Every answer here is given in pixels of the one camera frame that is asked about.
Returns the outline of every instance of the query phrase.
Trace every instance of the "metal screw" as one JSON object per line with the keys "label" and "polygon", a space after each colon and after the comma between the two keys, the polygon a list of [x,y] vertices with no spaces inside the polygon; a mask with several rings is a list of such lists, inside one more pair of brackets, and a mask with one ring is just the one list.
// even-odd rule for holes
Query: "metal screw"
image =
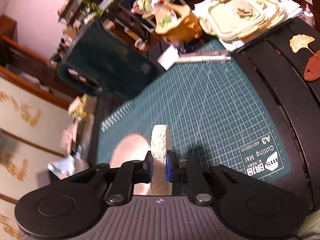
{"label": "metal screw", "polygon": [[198,194],[196,195],[196,199],[199,202],[208,202],[212,199],[212,197],[209,194]]}
{"label": "metal screw", "polygon": [[112,203],[121,202],[124,200],[124,196],[122,196],[121,194],[114,194],[109,197],[109,200]]}

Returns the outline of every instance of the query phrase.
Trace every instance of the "cutting mat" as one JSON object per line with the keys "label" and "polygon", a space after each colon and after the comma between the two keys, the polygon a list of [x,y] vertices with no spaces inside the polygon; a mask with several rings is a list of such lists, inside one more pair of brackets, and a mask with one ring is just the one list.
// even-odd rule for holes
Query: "cutting mat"
{"label": "cutting mat", "polygon": [[[201,51],[222,50],[216,39]],[[120,140],[167,124],[178,158],[221,163],[272,182],[291,171],[276,127],[235,61],[174,65],[137,98],[101,123],[97,163],[108,163]]]}

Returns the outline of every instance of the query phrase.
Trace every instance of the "ginkgo leaf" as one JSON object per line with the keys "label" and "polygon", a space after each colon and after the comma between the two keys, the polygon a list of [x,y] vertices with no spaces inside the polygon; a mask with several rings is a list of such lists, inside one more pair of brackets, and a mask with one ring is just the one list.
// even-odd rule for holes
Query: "ginkgo leaf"
{"label": "ginkgo leaf", "polygon": [[305,34],[299,34],[292,37],[292,39],[290,40],[290,47],[294,53],[297,53],[302,48],[306,48],[310,50],[312,54],[314,54],[313,51],[308,47],[308,44],[310,42],[313,42],[314,40],[314,37],[310,37]]}

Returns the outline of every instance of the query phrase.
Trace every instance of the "white porous sponge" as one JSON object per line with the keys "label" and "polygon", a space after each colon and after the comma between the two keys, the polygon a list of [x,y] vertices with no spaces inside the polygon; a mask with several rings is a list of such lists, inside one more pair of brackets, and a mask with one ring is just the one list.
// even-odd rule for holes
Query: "white porous sponge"
{"label": "white porous sponge", "polygon": [[151,194],[171,195],[172,183],[167,179],[166,153],[167,150],[172,150],[172,143],[167,125],[159,124],[153,127],[150,148],[153,156]]}

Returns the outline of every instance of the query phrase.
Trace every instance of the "glue bottle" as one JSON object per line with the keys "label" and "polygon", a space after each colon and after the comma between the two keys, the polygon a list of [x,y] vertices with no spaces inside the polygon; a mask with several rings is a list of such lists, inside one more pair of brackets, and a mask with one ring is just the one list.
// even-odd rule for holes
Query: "glue bottle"
{"label": "glue bottle", "polygon": [[306,10],[304,11],[304,17],[306,19],[306,23],[309,24],[311,27],[315,26],[315,18],[313,13],[310,11],[309,5],[307,4]]}

